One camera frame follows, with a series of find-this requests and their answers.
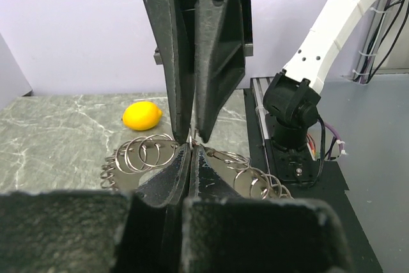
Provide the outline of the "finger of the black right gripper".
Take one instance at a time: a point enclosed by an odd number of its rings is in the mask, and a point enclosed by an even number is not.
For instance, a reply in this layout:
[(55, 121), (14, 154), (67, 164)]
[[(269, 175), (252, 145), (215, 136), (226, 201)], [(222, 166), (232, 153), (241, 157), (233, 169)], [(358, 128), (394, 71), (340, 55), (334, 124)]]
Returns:
[(160, 54), (172, 133), (184, 143), (194, 98), (193, 59), (180, 0), (143, 0)]
[(196, 130), (206, 143), (245, 74), (241, 0), (197, 0), (195, 22)]

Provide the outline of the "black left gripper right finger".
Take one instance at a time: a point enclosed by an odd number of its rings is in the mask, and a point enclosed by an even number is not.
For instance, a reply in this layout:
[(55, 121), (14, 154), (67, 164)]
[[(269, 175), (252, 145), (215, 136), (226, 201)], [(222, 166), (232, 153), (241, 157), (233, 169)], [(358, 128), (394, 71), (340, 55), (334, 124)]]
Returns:
[(253, 204), (255, 200), (244, 198), (237, 193), (216, 172), (208, 161), (205, 149), (199, 145), (192, 152), (190, 183), (187, 205), (230, 205)]

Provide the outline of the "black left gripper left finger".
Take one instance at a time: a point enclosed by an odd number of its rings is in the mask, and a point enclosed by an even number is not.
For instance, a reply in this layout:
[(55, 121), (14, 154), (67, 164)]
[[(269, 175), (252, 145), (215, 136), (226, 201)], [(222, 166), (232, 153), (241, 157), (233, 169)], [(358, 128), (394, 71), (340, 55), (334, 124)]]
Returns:
[(151, 207), (166, 207), (181, 198), (189, 175), (191, 149), (184, 144), (170, 164), (138, 187), (135, 196)]

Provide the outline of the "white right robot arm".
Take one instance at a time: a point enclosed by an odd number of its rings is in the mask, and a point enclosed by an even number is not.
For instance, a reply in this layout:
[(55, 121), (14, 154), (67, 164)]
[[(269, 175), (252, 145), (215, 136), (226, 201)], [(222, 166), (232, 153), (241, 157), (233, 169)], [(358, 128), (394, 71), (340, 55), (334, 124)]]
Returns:
[[(377, 0), (327, 0), (294, 56), (274, 77), (265, 109), (288, 128), (318, 121), (327, 74)], [(164, 67), (174, 139), (208, 142), (218, 114), (245, 75), (251, 0), (143, 0)]]

